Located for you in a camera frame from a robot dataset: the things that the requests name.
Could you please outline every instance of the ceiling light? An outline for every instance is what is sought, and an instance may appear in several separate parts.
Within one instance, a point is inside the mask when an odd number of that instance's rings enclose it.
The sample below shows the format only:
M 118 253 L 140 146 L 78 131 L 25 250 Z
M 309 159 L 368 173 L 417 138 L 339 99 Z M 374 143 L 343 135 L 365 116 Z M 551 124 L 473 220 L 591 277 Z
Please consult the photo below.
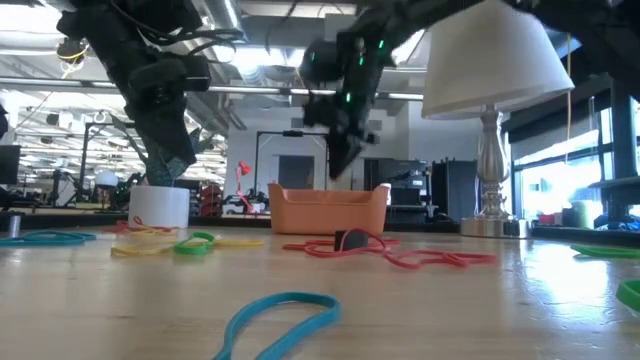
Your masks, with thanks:
M 300 67 L 304 58 L 305 49 L 295 49 L 287 58 L 287 66 Z
M 214 46 L 213 50 L 220 62 L 230 63 L 240 71 L 252 70 L 256 66 L 285 65 L 281 49 L 272 48 L 271 53 L 263 47 L 239 47 L 235 52 L 226 46 Z
M 407 62 L 407 60 L 415 50 L 416 46 L 422 39 L 423 35 L 424 35 L 424 29 L 411 35 L 409 40 L 405 41 L 404 44 L 400 45 L 399 47 L 397 47 L 395 50 L 391 52 L 391 57 L 395 61 L 396 65 Z

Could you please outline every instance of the door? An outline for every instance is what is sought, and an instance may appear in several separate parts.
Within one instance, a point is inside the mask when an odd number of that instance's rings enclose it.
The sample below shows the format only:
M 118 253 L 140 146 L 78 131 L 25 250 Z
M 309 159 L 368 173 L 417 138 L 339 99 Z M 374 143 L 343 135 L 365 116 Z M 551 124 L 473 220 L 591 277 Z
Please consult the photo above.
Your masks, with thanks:
M 285 189 L 313 189 L 313 156 L 280 156 L 278 183 Z

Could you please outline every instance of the table lamp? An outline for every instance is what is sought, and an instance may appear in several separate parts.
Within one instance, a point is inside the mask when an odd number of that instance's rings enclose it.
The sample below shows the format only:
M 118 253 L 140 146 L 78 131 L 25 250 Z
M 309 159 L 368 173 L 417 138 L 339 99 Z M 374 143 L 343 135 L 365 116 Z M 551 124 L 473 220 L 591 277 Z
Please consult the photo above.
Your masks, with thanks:
M 542 24 L 500 0 L 487 0 L 431 28 L 422 116 L 441 121 L 480 117 L 483 125 L 477 169 L 482 211 L 462 220 L 462 235 L 528 235 L 528 223 L 504 210 L 502 183 L 511 169 L 500 132 L 502 113 L 573 87 Z

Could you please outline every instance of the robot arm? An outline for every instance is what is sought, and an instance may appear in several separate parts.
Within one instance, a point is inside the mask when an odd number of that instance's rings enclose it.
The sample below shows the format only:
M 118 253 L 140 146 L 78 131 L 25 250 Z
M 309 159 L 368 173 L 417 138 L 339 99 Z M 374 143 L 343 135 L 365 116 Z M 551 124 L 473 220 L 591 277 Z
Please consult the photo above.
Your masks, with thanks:
M 307 49 L 300 69 L 305 80 L 312 83 L 343 80 L 341 90 L 332 98 L 313 96 L 304 108 L 306 125 L 329 128 L 331 178 L 344 171 L 361 152 L 363 143 L 375 142 L 375 135 L 368 133 L 366 122 L 383 68 L 394 65 L 391 51 L 419 29 L 482 1 L 392 2 L 365 11 L 349 29 L 338 34 L 335 42 L 316 41 Z M 624 10 L 612 8 L 606 0 L 503 1 L 533 14 L 549 27 L 576 36 L 603 71 L 625 83 L 629 92 L 640 99 L 640 31 L 637 27 L 640 5 L 637 1 L 627 0 L 625 5 L 635 8 Z
M 125 112 L 136 130 L 187 164 L 196 162 L 184 124 L 185 91 L 206 91 L 208 60 L 163 52 L 166 46 L 199 37 L 208 45 L 229 44 L 236 30 L 196 31 L 202 20 L 191 0 L 46 0 L 62 11 L 58 30 L 73 40 L 86 39 L 109 78 L 125 98 Z

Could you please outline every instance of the metal frame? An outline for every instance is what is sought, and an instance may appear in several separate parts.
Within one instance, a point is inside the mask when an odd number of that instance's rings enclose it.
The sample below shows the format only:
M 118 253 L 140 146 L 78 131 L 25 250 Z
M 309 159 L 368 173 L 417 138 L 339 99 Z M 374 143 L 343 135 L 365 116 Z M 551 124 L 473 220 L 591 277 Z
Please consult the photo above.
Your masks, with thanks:
M 93 139 L 93 137 L 90 136 L 89 130 L 93 126 L 109 126 L 109 125 L 113 125 L 113 123 L 90 122 L 90 123 L 84 124 L 84 138 L 82 141 L 82 160 L 80 160 L 80 175 L 78 179 L 78 187 L 76 187 L 76 201 L 81 201 L 83 199 L 82 187 L 84 186 L 84 175 L 85 175 L 84 173 L 87 167 L 87 151 L 89 150 L 89 141 Z M 135 125 L 133 123 L 124 123 L 124 125 L 127 129 L 135 128 Z
M 282 135 L 283 137 L 304 137 L 304 136 L 321 136 L 323 139 L 326 139 L 327 134 L 324 133 L 308 133 L 302 131 L 295 131 L 296 134 L 300 136 L 287 136 L 287 131 L 258 131 L 256 133 L 256 155 L 255 155 L 255 165 L 253 171 L 253 191 L 258 194 L 258 165 L 259 165 L 259 157 L 260 157 L 260 136 L 262 135 Z M 329 150 L 325 145 L 324 151 L 324 189 L 327 190 L 327 164 L 329 161 Z

